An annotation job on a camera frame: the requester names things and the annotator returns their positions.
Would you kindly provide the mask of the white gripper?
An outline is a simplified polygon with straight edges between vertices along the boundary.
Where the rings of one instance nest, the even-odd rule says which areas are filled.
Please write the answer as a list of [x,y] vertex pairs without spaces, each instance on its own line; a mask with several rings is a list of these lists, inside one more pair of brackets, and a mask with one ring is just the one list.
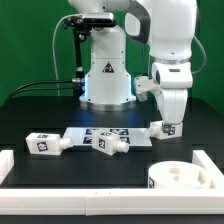
[[152,64],[152,77],[158,92],[155,94],[162,120],[162,131],[169,133],[169,124],[180,124],[183,121],[188,89],[192,87],[193,77],[191,64]]

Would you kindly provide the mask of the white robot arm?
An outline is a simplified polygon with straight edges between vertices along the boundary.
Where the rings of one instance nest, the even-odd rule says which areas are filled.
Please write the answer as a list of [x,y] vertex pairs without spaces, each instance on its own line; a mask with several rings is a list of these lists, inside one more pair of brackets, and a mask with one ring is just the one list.
[[[89,26],[91,67],[81,104],[120,110],[153,93],[162,128],[182,124],[191,88],[191,42],[196,0],[68,0],[77,23]],[[125,67],[126,39],[150,47],[151,75],[132,78]]]

